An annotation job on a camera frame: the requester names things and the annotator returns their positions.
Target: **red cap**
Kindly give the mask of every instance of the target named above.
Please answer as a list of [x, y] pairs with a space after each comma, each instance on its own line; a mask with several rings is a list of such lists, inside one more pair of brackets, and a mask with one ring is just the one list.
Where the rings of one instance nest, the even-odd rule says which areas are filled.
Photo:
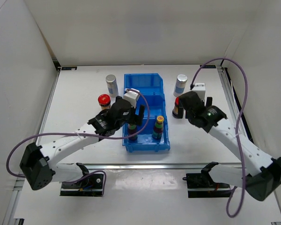
[[175, 105], [179, 105], [179, 97], [176, 98]]
[[111, 97], [106, 94], [102, 94], [98, 98], [98, 102], [100, 105], [108, 105], [111, 102]]

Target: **blue plastic container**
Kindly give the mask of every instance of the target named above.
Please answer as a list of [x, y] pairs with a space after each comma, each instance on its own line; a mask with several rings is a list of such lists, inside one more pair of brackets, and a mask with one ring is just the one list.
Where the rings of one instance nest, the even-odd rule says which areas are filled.
[[[163, 93], [163, 79], [159, 74], [125, 74], [124, 89], [125, 88], [135, 88], [145, 96], [150, 107], [150, 121], [145, 130], [138, 134], [137, 140], [131, 141], [129, 139], [123, 139], [123, 146], [126, 147], [128, 152], [170, 150], [169, 128]], [[146, 105], [142, 97], [137, 101], [137, 113], [140, 105]], [[164, 117], [163, 135], [160, 140], [156, 140], [152, 137], [152, 132], [156, 118], [160, 115]], [[143, 127], [147, 118], [148, 111], [146, 108], [143, 124], [142, 126], [137, 127], [137, 130], [140, 130]], [[128, 136], [127, 124], [123, 127], [123, 136]]]

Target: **white wall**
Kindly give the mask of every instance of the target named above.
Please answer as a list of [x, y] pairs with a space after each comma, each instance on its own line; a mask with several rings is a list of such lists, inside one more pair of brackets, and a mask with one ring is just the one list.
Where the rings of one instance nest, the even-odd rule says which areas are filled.
[[231, 55], [261, 0], [25, 0], [61, 65]]
[[[37, 132], [55, 76], [23, 0], [0, 0], [0, 225], [15, 184], [5, 169], [7, 155], [20, 140]], [[12, 159], [15, 172], [22, 150]]]
[[[281, 0], [264, 0], [235, 56], [248, 76], [245, 108], [253, 139], [273, 156], [281, 156]], [[237, 94], [244, 96], [243, 78], [229, 67]], [[277, 189], [281, 205], [281, 186]]]

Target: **blue label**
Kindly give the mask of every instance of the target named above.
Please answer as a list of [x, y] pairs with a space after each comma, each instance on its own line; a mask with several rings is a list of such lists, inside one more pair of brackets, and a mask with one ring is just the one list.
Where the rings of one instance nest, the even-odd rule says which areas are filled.
[[178, 94], [183, 93], [183, 91], [184, 91], [184, 88], [176, 87], [176, 89], [175, 89], [175, 92], [178, 93]]

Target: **silver can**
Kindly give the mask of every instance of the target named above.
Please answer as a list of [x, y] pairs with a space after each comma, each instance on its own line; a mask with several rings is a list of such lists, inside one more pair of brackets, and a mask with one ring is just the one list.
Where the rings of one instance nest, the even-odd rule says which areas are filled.
[[112, 98], [118, 96], [118, 85], [117, 85], [116, 76], [113, 74], [107, 75], [106, 83], [107, 83], [109, 96]]
[[176, 86], [175, 86], [174, 93], [173, 93], [175, 97], [179, 97], [180, 95], [183, 94], [186, 82], [187, 82], [187, 76], [186, 75], [179, 74], [177, 76]]

